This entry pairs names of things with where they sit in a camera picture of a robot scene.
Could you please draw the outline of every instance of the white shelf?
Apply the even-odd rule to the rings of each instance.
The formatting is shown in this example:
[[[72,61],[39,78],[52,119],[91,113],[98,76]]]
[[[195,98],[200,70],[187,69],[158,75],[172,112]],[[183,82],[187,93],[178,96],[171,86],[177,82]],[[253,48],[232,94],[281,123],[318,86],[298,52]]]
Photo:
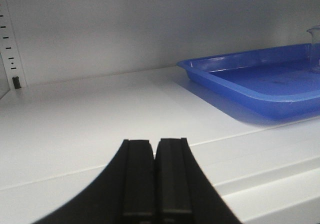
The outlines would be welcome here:
[[[123,139],[150,140],[155,151],[160,138],[187,137],[211,183],[237,216],[251,220],[257,213],[237,208],[233,195],[242,193],[249,207],[246,190],[317,164],[319,119],[288,121],[259,117],[189,81],[178,67],[11,90],[0,100],[0,217],[31,223],[52,211],[92,181]],[[299,171],[280,171],[311,159]]]

